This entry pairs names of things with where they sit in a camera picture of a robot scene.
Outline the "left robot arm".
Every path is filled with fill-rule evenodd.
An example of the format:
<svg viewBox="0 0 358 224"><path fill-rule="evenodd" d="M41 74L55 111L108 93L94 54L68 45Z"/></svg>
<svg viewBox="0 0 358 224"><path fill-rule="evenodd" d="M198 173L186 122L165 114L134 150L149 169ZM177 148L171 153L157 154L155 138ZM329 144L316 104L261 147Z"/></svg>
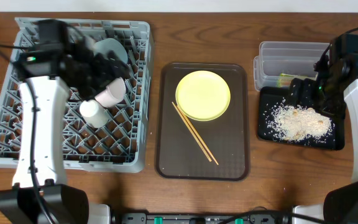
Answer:
<svg viewBox="0 0 358 224"><path fill-rule="evenodd" d="M22 137L12 188L0 190L0 211L12 223L113 223L111 208L67 185L63 117L70 90L85 101L94 125L123 100L129 77L127 52L112 38L83 36L70 42L48 35L13 62L20 85Z"/></svg>

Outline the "light blue bowl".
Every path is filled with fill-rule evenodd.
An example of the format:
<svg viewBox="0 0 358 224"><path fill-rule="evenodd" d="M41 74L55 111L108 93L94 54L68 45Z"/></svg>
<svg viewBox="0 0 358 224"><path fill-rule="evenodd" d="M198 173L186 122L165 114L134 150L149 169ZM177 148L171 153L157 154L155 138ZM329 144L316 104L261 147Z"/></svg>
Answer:
<svg viewBox="0 0 358 224"><path fill-rule="evenodd" d="M108 54L114 52L115 56L122 62L128 62L128 56L124 46L116 39L107 38L94 44L94 52L108 58Z"/></svg>

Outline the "white cup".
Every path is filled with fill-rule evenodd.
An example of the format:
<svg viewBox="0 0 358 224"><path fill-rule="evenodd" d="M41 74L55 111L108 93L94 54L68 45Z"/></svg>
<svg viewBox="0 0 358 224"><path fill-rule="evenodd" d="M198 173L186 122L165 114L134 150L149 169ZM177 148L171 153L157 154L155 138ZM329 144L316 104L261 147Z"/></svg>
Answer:
<svg viewBox="0 0 358 224"><path fill-rule="evenodd" d="M96 100L83 101L80 104L80 114L94 128L104 126L109 120L104 108Z"/></svg>

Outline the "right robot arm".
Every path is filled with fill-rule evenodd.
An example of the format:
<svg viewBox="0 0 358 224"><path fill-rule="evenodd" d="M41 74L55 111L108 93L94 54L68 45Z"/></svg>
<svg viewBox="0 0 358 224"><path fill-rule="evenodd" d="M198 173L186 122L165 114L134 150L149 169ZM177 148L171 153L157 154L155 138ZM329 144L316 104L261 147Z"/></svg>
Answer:
<svg viewBox="0 0 358 224"><path fill-rule="evenodd" d="M320 73L316 109L340 117L347 108L351 120L354 165L351 184L328 193L317 205L299 205L293 213L329 223L358 223L358 53L330 54L329 72Z"/></svg>

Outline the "pink-rimmed white bowl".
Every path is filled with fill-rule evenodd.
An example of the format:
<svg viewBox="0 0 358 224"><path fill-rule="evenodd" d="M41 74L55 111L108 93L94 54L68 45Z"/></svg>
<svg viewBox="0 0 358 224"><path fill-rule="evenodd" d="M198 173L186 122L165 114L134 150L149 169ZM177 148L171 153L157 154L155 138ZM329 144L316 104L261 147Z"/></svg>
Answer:
<svg viewBox="0 0 358 224"><path fill-rule="evenodd" d="M126 95L126 84L122 78L111 82L105 90L95 96L95 100L105 108L111 108L120 103Z"/></svg>

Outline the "yellow round plate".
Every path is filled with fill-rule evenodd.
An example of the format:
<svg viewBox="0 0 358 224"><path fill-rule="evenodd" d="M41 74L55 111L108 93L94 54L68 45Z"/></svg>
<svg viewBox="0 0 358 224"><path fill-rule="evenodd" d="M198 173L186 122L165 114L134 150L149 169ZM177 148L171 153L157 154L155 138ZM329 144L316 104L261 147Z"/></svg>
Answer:
<svg viewBox="0 0 358 224"><path fill-rule="evenodd" d="M217 73L198 70L185 75L175 90L177 106L196 121L211 121L223 115L231 102L227 82Z"/></svg>

